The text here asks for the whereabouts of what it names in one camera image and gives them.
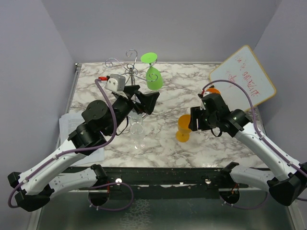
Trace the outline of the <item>green plastic wine glass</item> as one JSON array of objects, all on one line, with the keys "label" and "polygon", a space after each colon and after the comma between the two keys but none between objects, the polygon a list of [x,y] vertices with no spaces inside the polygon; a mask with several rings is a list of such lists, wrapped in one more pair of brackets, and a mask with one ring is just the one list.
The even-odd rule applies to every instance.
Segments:
[{"label": "green plastic wine glass", "polygon": [[158,69],[154,67],[157,61],[157,54],[154,52],[148,52],[141,56],[141,62],[149,64],[149,68],[146,72],[146,83],[150,90],[157,91],[163,86],[163,79]]}]

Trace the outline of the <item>yellow-orange plastic wine glass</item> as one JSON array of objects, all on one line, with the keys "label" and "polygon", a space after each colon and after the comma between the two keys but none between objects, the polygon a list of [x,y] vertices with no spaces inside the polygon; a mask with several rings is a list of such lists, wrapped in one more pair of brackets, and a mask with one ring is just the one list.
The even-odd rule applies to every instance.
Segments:
[{"label": "yellow-orange plastic wine glass", "polygon": [[182,115],[177,122],[177,128],[178,131],[176,132],[176,139],[179,142],[187,142],[189,140],[189,135],[192,132],[191,129],[189,129],[189,123],[190,123],[190,115]]}]

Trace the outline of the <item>tall clear wine glass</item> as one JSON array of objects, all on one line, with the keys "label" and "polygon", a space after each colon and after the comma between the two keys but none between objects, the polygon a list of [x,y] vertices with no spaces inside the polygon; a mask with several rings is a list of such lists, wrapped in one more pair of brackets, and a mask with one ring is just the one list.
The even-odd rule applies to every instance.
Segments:
[{"label": "tall clear wine glass", "polygon": [[143,149],[145,146],[144,144],[145,135],[142,124],[140,123],[132,124],[130,128],[130,135],[133,140],[133,145],[135,149],[137,150]]}]

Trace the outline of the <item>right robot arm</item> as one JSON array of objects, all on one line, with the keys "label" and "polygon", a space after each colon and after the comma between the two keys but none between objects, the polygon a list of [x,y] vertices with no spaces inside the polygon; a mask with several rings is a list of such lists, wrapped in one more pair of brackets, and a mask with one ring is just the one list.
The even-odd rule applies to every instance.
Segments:
[{"label": "right robot arm", "polygon": [[201,105],[190,109],[189,129],[227,133],[247,146],[269,168],[269,171],[247,168],[232,162],[223,168],[221,184],[247,184],[268,192],[279,204],[291,205],[307,187],[307,165],[284,152],[252,121],[244,111],[230,111],[222,96],[203,96]]}]

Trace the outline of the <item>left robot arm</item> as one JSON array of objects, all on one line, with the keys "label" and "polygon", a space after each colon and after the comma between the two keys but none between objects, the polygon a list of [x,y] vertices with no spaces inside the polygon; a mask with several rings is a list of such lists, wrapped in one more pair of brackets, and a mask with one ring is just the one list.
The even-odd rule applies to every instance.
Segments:
[{"label": "left robot arm", "polygon": [[138,85],[125,86],[121,91],[113,92],[116,101],[111,103],[105,89],[98,81],[95,83],[104,100],[88,104],[82,112],[84,121],[53,153],[25,172],[8,175],[13,188],[8,198],[10,208],[32,212],[45,206],[60,193],[111,186],[106,172],[97,164],[76,173],[63,175],[63,171],[110,144],[117,134],[118,126],[130,111],[150,115],[160,93],[142,93]]}]

